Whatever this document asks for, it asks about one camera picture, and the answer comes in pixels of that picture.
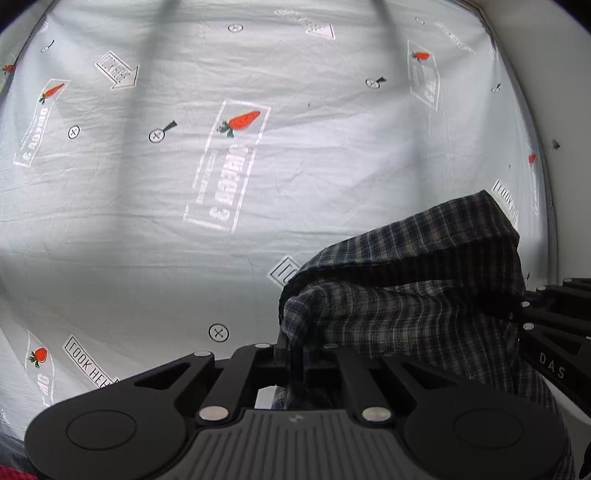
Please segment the blue plaid shirt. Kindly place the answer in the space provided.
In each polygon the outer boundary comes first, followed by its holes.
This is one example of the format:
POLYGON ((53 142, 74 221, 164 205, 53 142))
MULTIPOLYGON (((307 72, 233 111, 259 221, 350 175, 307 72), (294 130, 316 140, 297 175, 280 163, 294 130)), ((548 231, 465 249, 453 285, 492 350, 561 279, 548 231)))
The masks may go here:
POLYGON ((335 344, 370 361, 380 381, 384 355, 404 355, 557 414, 542 376, 519 356, 518 246, 510 220, 480 191, 325 248, 281 292, 290 374, 273 405, 337 407, 307 378, 308 352, 335 344))

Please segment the white printed backdrop cloth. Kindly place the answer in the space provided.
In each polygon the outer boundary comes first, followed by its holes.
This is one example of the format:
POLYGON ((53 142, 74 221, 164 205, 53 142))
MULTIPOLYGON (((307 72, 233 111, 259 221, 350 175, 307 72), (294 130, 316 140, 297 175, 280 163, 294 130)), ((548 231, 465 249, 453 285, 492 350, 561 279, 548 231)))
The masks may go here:
POLYGON ((37 1, 1 33, 1 429, 279 333, 325 247, 487 191, 525 279, 540 143, 472 1, 37 1))

